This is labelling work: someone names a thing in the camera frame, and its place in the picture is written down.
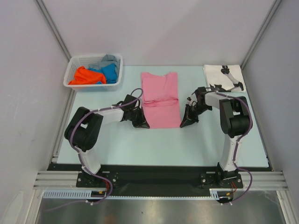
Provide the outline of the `pink t shirt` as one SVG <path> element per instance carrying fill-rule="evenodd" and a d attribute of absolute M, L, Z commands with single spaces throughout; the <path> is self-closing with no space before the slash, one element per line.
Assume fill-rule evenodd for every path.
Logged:
<path fill-rule="evenodd" d="M 143 72 L 141 81 L 142 106 L 150 128 L 179 128 L 178 74 L 170 72 L 158 76 Z"/>

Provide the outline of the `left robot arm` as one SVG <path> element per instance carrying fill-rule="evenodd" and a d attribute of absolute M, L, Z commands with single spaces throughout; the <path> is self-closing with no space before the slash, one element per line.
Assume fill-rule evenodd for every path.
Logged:
<path fill-rule="evenodd" d="M 130 121 L 134 128 L 149 129 L 141 97 L 135 97 L 132 94 L 125 96 L 124 100 L 111 105 L 107 108 L 89 110 L 85 107 L 79 107 L 69 122 L 64 138 L 68 140 L 70 146 L 76 152 L 80 170 L 87 173 L 87 181 L 92 186 L 99 186 L 106 182 L 108 186 L 118 187 L 118 177 L 103 176 L 100 173 L 101 162 L 96 155 L 93 147 L 95 146 L 102 126 Z"/>

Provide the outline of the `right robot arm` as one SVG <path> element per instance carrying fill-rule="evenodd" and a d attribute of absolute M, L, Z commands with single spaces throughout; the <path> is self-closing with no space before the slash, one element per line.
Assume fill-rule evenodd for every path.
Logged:
<path fill-rule="evenodd" d="M 207 188 L 241 188 L 242 179 L 238 166 L 238 153 L 243 138 L 250 132 L 253 119 L 247 99 L 244 96 L 233 97 L 220 93 L 212 87 L 199 87 L 188 97 L 185 113 L 180 127 L 190 126 L 199 121 L 199 115 L 216 108 L 220 112 L 220 126 L 225 135 L 224 147 L 216 171 L 213 174 L 200 175 L 201 187 Z"/>

